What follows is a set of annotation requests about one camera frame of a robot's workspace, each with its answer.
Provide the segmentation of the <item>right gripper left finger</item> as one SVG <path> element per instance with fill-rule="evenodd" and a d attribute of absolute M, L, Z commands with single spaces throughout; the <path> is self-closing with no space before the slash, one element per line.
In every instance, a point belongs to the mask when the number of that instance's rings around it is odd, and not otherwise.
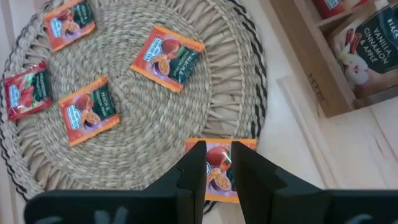
<path fill-rule="evenodd" d="M 152 183 L 146 224 L 202 224 L 206 184 L 206 143 L 198 141 Z"/>

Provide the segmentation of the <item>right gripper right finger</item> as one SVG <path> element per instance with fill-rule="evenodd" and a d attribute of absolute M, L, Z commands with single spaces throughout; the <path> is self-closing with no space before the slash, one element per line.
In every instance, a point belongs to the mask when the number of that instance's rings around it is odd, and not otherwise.
<path fill-rule="evenodd" d="M 243 143 L 231 145 L 234 184 L 246 224 L 324 224 L 321 189 Z"/>

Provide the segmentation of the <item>orange peach tea packet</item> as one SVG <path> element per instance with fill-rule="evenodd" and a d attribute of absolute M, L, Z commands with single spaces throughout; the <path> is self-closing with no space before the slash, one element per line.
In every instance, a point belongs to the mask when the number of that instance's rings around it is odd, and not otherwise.
<path fill-rule="evenodd" d="M 156 24 L 130 68 L 150 80 L 180 92 L 205 45 Z"/>
<path fill-rule="evenodd" d="M 88 35 L 95 27 L 89 0 L 71 0 L 44 15 L 52 52 Z"/>
<path fill-rule="evenodd" d="M 105 76 L 58 103 L 71 146 L 111 129 L 120 122 Z"/>
<path fill-rule="evenodd" d="M 191 150 L 198 141 L 206 142 L 205 200 L 239 203 L 231 169 L 231 143 L 240 141 L 248 148 L 256 150 L 257 141 L 255 139 L 188 138 L 185 141 L 185 152 Z"/>

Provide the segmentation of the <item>beige vanilla tea packet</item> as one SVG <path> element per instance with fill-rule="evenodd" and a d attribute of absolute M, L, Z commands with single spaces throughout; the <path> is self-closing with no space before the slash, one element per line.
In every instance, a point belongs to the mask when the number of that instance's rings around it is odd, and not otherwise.
<path fill-rule="evenodd" d="M 398 85 L 398 21 L 388 0 L 353 13 L 328 43 L 357 98 Z"/>

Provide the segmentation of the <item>round woven placemat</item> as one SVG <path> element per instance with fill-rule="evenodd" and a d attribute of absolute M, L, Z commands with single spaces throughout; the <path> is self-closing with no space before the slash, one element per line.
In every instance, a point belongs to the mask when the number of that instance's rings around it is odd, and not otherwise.
<path fill-rule="evenodd" d="M 143 189 L 182 156 L 186 138 L 258 138 L 267 77 L 256 26 L 238 0 L 89 0 L 95 30 L 51 52 L 48 0 L 21 30 L 0 82 L 45 60 L 54 103 L 17 122 L 0 86 L 0 150 L 17 193 L 55 189 Z M 153 26 L 204 43 L 184 89 L 174 93 L 131 70 Z M 120 123 L 76 146 L 58 100 L 100 76 L 108 79 Z"/>

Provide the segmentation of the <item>wooden compartment box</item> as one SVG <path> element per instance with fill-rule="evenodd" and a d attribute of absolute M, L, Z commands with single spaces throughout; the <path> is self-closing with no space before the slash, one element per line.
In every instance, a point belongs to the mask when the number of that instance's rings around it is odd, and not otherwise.
<path fill-rule="evenodd" d="M 398 97 L 398 85 L 357 98 L 328 43 L 328 36 L 353 13 L 369 2 L 322 19 L 313 0 L 270 0 L 271 6 L 290 41 L 303 72 L 330 118 Z M 398 21 L 398 0 L 388 0 Z"/>

